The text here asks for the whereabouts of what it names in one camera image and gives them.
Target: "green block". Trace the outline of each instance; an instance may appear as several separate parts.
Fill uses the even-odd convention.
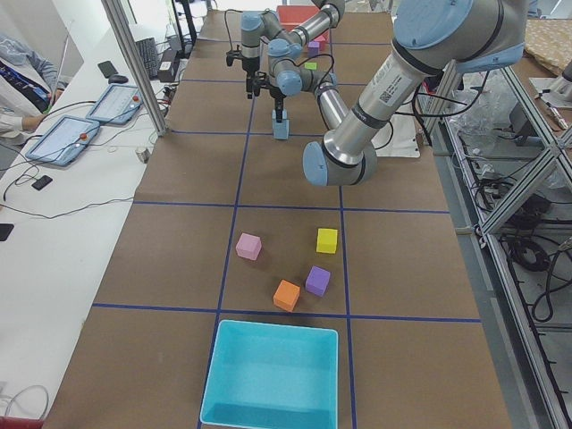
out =
[[[338,247],[338,230],[318,228],[318,242],[315,246],[317,253],[336,253]]]

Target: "keyboard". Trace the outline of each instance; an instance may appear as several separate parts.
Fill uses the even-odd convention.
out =
[[[157,56],[156,44],[154,38],[144,38],[135,42],[141,60],[147,69],[150,79],[155,79],[159,71],[159,58]]]

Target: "white table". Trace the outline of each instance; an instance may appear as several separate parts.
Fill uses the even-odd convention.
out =
[[[163,35],[140,26],[134,26],[132,33],[136,40],[148,36],[163,39]],[[55,108],[97,100],[107,87],[97,68],[105,60],[130,77],[111,30],[86,59]],[[156,92],[163,86],[158,81],[153,85]],[[38,134],[61,114],[84,117],[90,107],[72,107],[49,116]],[[106,141],[132,121],[123,127],[102,127],[93,143]],[[12,186],[5,204],[31,213],[56,215],[90,203],[132,197],[145,171],[135,147],[152,150],[150,141],[155,135],[149,116],[143,115],[130,131],[102,147],[88,147],[66,168],[40,166],[40,175],[47,174],[54,181],[40,192],[30,183]],[[18,156],[14,163],[21,161]],[[0,193],[27,166],[7,171],[0,180]],[[54,220],[0,209],[0,223],[15,225],[9,239],[0,242],[0,388],[2,382],[7,382],[1,394],[13,396],[32,384],[41,384],[50,393],[51,406],[130,205],[112,203]],[[11,416],[35,418],[44,408],[45,396],[40,390],[28,391],[18,403],[22,407],[13,407]]]

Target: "tablet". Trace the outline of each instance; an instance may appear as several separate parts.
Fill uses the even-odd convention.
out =
[[[86,118],[102,125],[127,123],[141,107],[137,87],[112,83],[91,108]]]
[[[62,116],[26,153],[28,159],[64,166],[74,161],[99,133],[99,122]]]

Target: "turquoise plastic bin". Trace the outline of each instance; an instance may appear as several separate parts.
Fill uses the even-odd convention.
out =
[[[337,429],[338,333],[223,320],[200,420],[248,429]]]

